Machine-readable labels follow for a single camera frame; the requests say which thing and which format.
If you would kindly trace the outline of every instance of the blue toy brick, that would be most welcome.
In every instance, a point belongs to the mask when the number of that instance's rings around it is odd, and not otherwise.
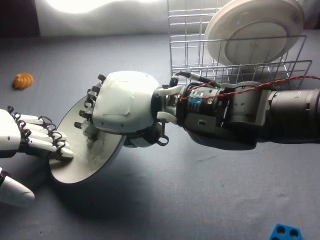
[[[277,224],[270,240],[303,240],[300,229],[283,224]]]

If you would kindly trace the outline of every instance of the white wall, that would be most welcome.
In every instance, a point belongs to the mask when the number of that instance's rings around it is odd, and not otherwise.
[[[40,33],[42,36],[168,33],[167,0],[109,1],[87,13],[65,13],[54,9],[47,0],[35,0]],[[180,10],[186,4],[188,9],[198,9],[201,2],[202,8],[222,7],[230,0],[168,1],[171,10]],[[314,6],[320,3],[320,0],[298,1],[303,2],[306,18],[317,10]]]

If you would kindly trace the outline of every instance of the metal wire basket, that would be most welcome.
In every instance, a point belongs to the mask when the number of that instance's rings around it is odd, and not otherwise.
[[[299,60],[307,36],[264,37],[247,39],[204,40],[206,27],[211,18],[230,0],[167,0],[170,39],[171,74],[179,71],[195,72],[217,82],[238,83],[257,81],[261,83],[285,79],[291,76],[305,76],[312,64],[311,60]],[[296,38],[296,44],[289,52],[281,54],[273,62],[251,63],[255,47],[250,53],[250,64],[236,64],[238,46],[244,42],[252,46],[257,41],[271,42],[275,39]],[[222,65],[219,56],[213,59],[207,51],[208,42],[221,45],[234,41],[232,65]],[[304,79],[290,82],[289,88],[299,89]],[[190,83],[188,78],[180,78],[179,85]]]

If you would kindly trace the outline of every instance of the metal wire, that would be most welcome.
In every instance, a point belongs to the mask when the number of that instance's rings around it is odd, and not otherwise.
[[[177,6],[176,1],[167,0],[168,24],[169,24],[169,46],[170,46],[170,70],[171,75],[175,72],[195,72],[201,76],[212,79],[216,82],[239,83],[243,81],[257,81],[266,83],[279,79],[290,78],[292,76],[305,76],[312,64],[311,60],[299,60],[307,36],[287,36],[287,37],[257,37],[242,39],[213,39],[204,40],[204,33],[211,18],[226,3],[224,0],[184,0]],[[281,52],[281,56],[273,62],[270,59],[272,50],[271,40],[297,38],[294,50]],[[259,64],[237,64],[237,52],[240,43],[253,44],[249,52],[249,63],[255,55],[257,41],[266,41],[268,51],[265,63]],[[232,65],[222,65],[221,54],[226,44],[234,42],[234,53],[232,55]],[[219,53],[213,59],[207,51],[206,45],[216,42],[219,46]],[[289,82],[291,89],[299,89],[304,79],[298,84],[295,81]],[[191,80],[180,78],[179,85],[186,85]]]

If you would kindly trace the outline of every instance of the table surface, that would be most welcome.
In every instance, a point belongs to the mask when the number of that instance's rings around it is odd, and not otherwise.
[[[313,60],[309,74],[320,76],[320,32],[306,34],[300,59]],[[59,123],[98,74],[140,71],[167,83],[168,41],[166,35],[1,39],[0,108],[13,105]],[[12,80],[22,72],[35,83],[14,91]],[[0,204],[0,239],[266,240],[278,223],[300,228],[304,239],[319,238],[317,144],[225,151],[194,143],[172,124],[166,131],[167,146],[123,147],[95,181],[76,186],[54,182],[46,159],[22,153],[2,159],[0,166],[36,201],[28,209]]]

